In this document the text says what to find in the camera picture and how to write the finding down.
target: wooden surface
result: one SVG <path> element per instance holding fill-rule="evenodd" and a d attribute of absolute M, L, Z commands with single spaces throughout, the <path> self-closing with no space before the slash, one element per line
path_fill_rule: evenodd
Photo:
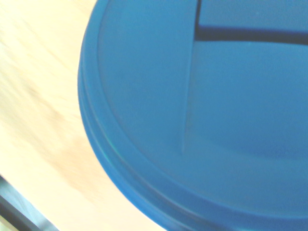
<path fill-rule="evenodd" d="M 61 231 L 158 231 L 113 185 L 81 122 L 94 0 L 0 0 L 0 175 Z"/>

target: blue lid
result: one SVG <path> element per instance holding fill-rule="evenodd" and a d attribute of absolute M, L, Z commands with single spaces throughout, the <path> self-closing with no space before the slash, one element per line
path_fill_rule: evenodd
<path fill-rule="evenodd" d="M 278 3 L 287 25 L 265 7 Z M 225 4 L 98 0 L 79 64 L 85 130 L 168 230 L 306 230 L 308 2 Z"/>

